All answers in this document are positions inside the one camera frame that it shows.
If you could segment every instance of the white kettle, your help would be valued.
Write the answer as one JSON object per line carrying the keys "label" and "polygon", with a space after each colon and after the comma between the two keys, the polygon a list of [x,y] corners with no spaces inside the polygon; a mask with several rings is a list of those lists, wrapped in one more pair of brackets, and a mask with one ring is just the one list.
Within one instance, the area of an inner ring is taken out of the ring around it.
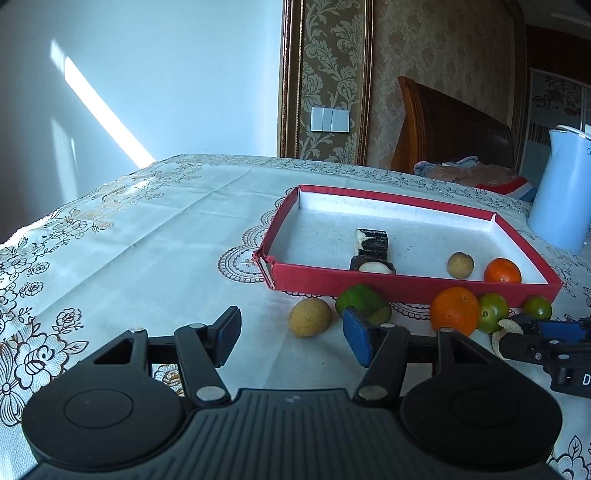
{"label": "white kettle", "polygon": [[591,223],[591,135],[559,125],[550,130],[550,143],[527,223],[549,244],[578,254]]}

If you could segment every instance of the orange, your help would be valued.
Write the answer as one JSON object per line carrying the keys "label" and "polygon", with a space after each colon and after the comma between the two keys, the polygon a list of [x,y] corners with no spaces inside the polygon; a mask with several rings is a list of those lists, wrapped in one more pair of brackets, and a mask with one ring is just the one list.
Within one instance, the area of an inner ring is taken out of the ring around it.
{"label": "orange", "polygon": [[433,330],[452,327],[469,336],[480,321],[480,304],[470,290],[464,287],[448,288],[431,302],[429,317]]}
{"label": "orange", "polygon": [[521,283],[521,272],[511,260],[495,258],[486,266],[484,281]]}

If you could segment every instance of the white switch panel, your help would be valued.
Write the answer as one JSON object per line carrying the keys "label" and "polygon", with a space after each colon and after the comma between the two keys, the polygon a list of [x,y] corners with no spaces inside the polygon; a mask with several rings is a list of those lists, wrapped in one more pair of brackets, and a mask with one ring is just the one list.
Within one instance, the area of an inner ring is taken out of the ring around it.
{"label": "white switch panel", "polygon": [[349,132],[349,111],[313,106],[310,115],[310,131]]}

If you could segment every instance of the metal screw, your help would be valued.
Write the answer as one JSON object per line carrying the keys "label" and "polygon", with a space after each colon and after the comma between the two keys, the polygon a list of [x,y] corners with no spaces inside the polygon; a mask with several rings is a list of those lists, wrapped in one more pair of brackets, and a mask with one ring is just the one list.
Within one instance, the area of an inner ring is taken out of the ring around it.
{"label": "metal screw", "polygon": [[367,401],[376,401],[385,398],[388,395],[388,390],[379,385],[366,385],[359,389],[357,395]]}
{"label": "metal screw", "polygon": [[221,400],[226,396],[226,391],[223,388],[215,385],[208,385],[197,390],[197,398],[201,401],[216,401]]}

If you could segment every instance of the damask wallpaper panel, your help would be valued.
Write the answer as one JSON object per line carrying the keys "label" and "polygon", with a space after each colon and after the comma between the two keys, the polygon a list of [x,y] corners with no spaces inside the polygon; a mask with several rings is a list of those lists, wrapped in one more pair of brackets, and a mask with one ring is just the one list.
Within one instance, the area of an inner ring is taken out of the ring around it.
{"label": "damask wallpaper panel", "polygon": [[[363,82],[364,10],[358,0],[306,0],[298,156],[355,164]],[[350,110],[349,133],[311,132],[313,106]]]}
{"label": "damask wallpaper panel", "polygon": [[375,0],[374,12],[366,165],[390,168],[405,116],[400,75],[508,123],[514,31],[501,0]]}

